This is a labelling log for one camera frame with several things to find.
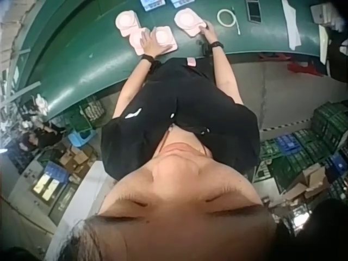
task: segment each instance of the cardboard box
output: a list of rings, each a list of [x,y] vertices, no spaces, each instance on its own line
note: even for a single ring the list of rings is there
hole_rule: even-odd
[[[301,195],[310,198],[329,187],[325,167],[320,166],[319,163],[305,169],[296,181],[297,183],[282,195],[282,199],[292,201]]]
[[[87,175],[90,168],[91,167],[89,166],[88,162],[85,162],[84,164],[78,166],[75,169],[74,174],[78,176],[80,179],[83,179]]]
[[[71,151],[74,156],[74,160],[80,165],[86,162],[94,153],[94,150],[91,146],[85,145],[82,148],[77,148],[71,146]]]
[[[77,162],[74,160],[74,155],[67,151],[59,160],[59,163],[69,172],[73,173],[78,166]]]

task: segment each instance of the black wristwatch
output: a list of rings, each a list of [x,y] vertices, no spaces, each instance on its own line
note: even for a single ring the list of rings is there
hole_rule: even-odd
[[[148,60],[151,64],[153,64],[155,62],[154,57],[147,55],[147,54],[142,55],[141,60],[143,60],[143,59]]]
[[[211,49],[213,49],[214,47],[218,47],[218,46],[220,46],[220,47],[223,49],[223,44],[220,43],[219,41],[213,42],[213,43],[211,43],[211,44],[209,45],[209,47],[210,47]]]

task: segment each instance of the blue plastic crate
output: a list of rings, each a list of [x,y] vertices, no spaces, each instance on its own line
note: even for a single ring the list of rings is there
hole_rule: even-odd
[[[165,5],[165,0],[140,0],[145,11],[150,11],[162,5]]]
[[[277,137],[276,142],[282,154],[285,156],[302,150],[300,143],[291,134]]]
[[[68,183],[69,181],[68,171],[52,161],[48,162],[45,168],[45,174],[58,180],[60,183]]]
[[[344,158],[337,152],[330,157],[330,161],[337,171],[339,176],[342,176],[348,171],[348,164]]]
[[[195,0],[171,0],[175,8],[194,2]]]

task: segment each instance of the white plastic part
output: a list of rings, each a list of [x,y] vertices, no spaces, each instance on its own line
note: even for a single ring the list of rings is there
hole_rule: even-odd
[[[177,45],[176,40],[174,38],[173,32],[169,26],[157,27],[156,39],[157,39],[157,42],[162,46],[166,46],[166,45],[172,46],[172,48],[170,48],[165,53],[173,52],[178,48],[178,45]]]
[[[143,55],[144,50],[141,47],[140,39],[141,39],[141,32],[148,30],[147,28],[138,28],[131,32],[129,35],[129,43],[134,48],[137,55]]]
[[[190,37],[200,33],[200,26],[207,27],[207,24],[190,8],[177,12],[174,21]]]
[[[132,10],[121,12],[116,17],[115,24],[123,37],[129,36],[132,31],[140,28],[138,16]]]

